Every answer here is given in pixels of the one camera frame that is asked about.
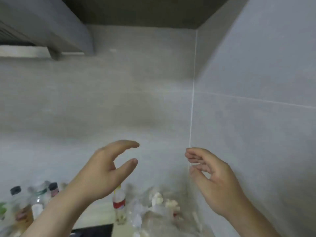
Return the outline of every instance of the plastic bag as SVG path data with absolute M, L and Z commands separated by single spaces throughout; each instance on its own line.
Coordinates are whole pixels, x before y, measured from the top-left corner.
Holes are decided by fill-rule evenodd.
M 159 196 L 156 193 L 162 195 L 163 202 L 158 201 L 160 204 L 153 206 L 156 203 L 153 198 Z M 149 188 L 127 205 L 127 219 L 142 237 L 199 237 L 193 212 L 193 205 L 186 196 L 162 187 Z

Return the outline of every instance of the bottle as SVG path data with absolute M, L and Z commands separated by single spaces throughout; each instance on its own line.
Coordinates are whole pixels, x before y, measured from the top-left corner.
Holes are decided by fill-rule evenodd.
M 50 183 L 48 189 L 51 191 L 52 198 L 59 193 L 58 185 L 56 182 Z
M 34 220 L 30 199 L 22 195 L 20 186 L 13 187 L 10 192 L 12 195 L 11 205 L 15 218 L 15 226 L 22 234 L 33 223 Z
M 34 220 L 42 213 L 45 208 L 47 187 L 42 183 L 35 187 L 35 193 L 32 200 L 32 212 Z
M 126 204 L 125 193 L 121 189 L 121 186 L 119 185 L 117 189 L 114 191 L 114 196 L 113 196 L 113 207 L 115 210 L 115 219 L 116 219 L 116 223 L 119 225 L 123 225 L 126 222 L 125 204 Z

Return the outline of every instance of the gray tiled wall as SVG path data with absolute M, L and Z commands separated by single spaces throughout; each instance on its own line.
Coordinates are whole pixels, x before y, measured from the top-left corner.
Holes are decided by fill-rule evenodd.
M 116 160 L 139 159 L 125 184 L 186 190 L 196 31 L 89 28 L 96 56 L 1 60 L 0 199 L 14 185 L 71 179 L 117 139 L 141 144 Z
M 316 235 L 316 0 L 230 0 L 198 29 L 191 145 L 285 236 Z M 192 185 L 215 236 L 239 236 Z

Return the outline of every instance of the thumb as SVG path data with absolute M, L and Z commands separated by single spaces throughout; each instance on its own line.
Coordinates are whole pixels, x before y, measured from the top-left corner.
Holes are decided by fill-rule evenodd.
M 207 179 L 206 176 L 194 166 L 190 167 L 190 176 L 200 189 L 201 193 L 204 195 L 209 188 L 210 180 Z
M 119 186 L 136 168 L 138 164 L 137 159 L 130 159 L 125 162 L 120 168 L 117 168 L 113 171 L 114 174 L 114 183 L 116 186 Z

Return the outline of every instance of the person's right hand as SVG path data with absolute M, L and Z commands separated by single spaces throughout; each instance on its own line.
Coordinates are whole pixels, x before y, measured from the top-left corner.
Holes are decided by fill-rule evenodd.
M 229 219 L 251 205 L 226 162 L 202 148 L 187 148 L 185 156 L 190 163 L 199 163 L 190 167 L 190 176 L 214 212 Z M 210 173 L 210 179 L 201 171 Z

